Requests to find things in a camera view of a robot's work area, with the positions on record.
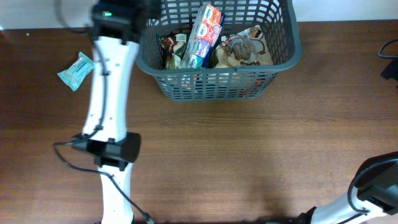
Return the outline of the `green food pouch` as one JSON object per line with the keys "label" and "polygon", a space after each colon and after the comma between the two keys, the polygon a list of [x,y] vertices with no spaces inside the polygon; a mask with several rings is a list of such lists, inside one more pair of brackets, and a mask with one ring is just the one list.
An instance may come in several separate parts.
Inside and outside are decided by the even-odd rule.
{"label": "green food pouch", "polygon": [[176,70],[182,66],[183,55],[187,47],[187,34],[158,35],[160,46],[165,50],[164,70]]}

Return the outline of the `beige dried mushroom bag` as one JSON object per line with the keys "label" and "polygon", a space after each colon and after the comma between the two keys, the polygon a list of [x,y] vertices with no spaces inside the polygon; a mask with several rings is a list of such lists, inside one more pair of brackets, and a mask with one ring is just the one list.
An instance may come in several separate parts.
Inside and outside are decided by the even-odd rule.
{"label": "beige dried mushroom bag", "polygon": [[266,38],[259,25],[224,35],[210,54],[210,68],[272,65]]}

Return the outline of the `multicolour tissue pack bundle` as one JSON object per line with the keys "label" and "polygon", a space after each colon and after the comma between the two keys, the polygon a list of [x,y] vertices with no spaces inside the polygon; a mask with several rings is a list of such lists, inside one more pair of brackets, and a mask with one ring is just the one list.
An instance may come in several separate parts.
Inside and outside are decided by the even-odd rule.
{"label": "multicolour tissue pack bundle", "polygon": [[183,55],[181,68],[206,68],[223,28],[225,14],[211,4],[199,8]]}

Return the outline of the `mint green snack bar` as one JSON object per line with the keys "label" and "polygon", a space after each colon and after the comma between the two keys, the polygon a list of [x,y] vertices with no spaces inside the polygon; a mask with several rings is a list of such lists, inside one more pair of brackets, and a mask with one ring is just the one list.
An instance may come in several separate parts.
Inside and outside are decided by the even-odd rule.
{"label": "mint green snack bar", "polygon": [[94,62],[84,53],[80,52],[78,54],[78,60],[68,69],[57,73],[57,75],[73,91],[76,91],[94,67]]}

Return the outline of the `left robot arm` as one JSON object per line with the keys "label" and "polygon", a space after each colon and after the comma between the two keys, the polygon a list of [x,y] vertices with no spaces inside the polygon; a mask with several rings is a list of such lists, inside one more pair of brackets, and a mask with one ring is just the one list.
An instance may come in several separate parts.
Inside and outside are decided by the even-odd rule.
{"label": "left robot arm", "polygon": [[127,130],[126,106],[132,67],[149,19],[158,19],[158,0],[98,1],[91,8],[93,25],[70,27],[55,2],[59,23],[68,31],[86,34],[93,44],[95,68],[88,115],[80,134],[55,142],[53,151],[67,167],[98,174],[103,193],[102,223],[133,223],[138,211],[146,223],[155,220],[131,198],[131,173],[141,136]]}

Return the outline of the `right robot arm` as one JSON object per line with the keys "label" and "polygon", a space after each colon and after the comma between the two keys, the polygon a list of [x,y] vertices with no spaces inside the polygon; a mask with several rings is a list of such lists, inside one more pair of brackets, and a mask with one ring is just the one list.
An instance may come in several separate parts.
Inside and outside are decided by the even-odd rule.
{"label": "right robot arm", "polygon": [[294,223],[363,223],[397,213],[397,152],[364,161],[347,193],[302,213]]}

